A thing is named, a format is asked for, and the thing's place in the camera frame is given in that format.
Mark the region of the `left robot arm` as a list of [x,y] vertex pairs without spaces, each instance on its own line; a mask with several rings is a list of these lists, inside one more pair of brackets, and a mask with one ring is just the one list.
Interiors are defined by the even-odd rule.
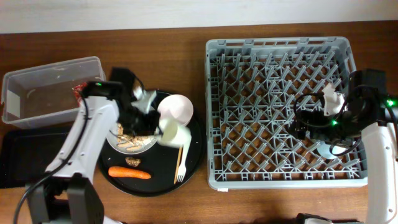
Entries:
[[114,223],[93,187],[97,160],[111,128],[121,124],[136,136],[153,135],[160,114],[151,109],[156,92],[134,96],[137,78],[127,68],[113,68],[107,82],[90,81],[80,92],[80,108],[59,153],[44,176],[30,184],[26,202],[32,223]]

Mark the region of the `blue plastic cup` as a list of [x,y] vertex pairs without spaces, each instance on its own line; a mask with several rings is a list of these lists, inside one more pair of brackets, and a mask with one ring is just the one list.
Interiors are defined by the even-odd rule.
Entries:
[[323,141],[320,141],[320,145],[317,147],[319,155],[325,159],[335,159],[336,154],[341,154],[345,152],[346,148],[341,146],[334,146],[332,152],[330,152],[330,145]]

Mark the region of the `cream paper cup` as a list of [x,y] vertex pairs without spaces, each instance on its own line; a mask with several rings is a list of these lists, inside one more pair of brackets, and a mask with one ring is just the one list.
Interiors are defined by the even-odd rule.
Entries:
[[161,146],[179,148],[189,144],[192,140],[190,130],[176,119],[161,119],[159,129],[162,131],[162,135],[157,142]]

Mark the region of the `grey plate with food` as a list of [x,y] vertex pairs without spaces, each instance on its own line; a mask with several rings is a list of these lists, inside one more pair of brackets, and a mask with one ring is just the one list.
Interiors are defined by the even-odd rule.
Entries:
[[157,142],[155,136],[131,136],[123,131],[123,127],[116,123],[106,136],[109,145],[123,154],[140,154]]

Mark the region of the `white shallow bowl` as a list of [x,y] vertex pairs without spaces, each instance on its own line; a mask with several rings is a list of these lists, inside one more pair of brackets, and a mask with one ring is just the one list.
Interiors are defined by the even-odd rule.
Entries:
[[160,101],[157,111],[160,118],[173,118],[186,126],[193,117],[194,108],[192,102],[183,95],[170,95]]

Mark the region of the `white plastic fork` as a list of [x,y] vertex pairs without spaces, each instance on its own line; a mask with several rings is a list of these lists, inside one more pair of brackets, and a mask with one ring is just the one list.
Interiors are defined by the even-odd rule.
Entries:
[[181,163],[180,163],[180,166],[179,166],[178,171],[177,171],[177,180],[176,180],[177,182],[182,182],[184,177],[185,177],[185,174],[186,174],[186,171],[187,171],[185,163],[186,163],[187,155],[188,155],[188,152],[189,152],[191,140],[192,140],[192,138],[189,137],[187,139],[186,143],[183,145]]

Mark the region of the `red snack wrapper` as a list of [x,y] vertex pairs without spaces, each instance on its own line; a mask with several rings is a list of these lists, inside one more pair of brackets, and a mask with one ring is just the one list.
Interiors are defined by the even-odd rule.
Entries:
[[80,95],[80,93],[83,91],[83,89],[84,89],[86,86],[87,86],[87,82],[84,82],[84,83],[81,83],[81,84],[79,84],[79,85],[77,85],[77,86],[74,86],[74,87],[72,88],[73,94],[74,94],[74,96],[75,96],[77,102],[80,102],[80,100],[81,100],[81,95]]

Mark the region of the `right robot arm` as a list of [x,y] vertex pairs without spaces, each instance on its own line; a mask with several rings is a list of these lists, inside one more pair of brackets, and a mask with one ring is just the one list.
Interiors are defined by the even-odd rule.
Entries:
[[331,83],[312,96],[321,111],[298,110],[289,133],[321,142],[319,153],[334,159],[362,146],[368,170],[367,223],[397,223],[397,97],[386,90],[386,74],[352,72],[344,95]]

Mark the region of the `clear plastic bin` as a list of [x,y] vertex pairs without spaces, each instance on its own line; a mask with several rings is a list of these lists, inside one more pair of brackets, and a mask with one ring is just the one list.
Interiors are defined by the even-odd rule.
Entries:
[[8,72],[2,81],[1,119],[21,129],[74,121],[79,103],[73,89],[92,80],[106,80],[95,56]]

